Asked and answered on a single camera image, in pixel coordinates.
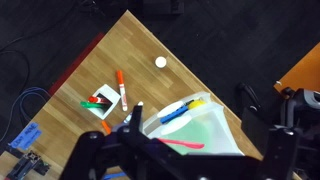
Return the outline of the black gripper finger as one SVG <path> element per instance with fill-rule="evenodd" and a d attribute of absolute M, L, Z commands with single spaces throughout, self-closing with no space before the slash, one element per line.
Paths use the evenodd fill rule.
<path fill-rule="evenodd" d="M 131 133 L 140 132 L 143 128 L 142 122 L 143 107 L 136 105 L 132 111 L 132 117 L 129 122 L 129 129 Z"/>

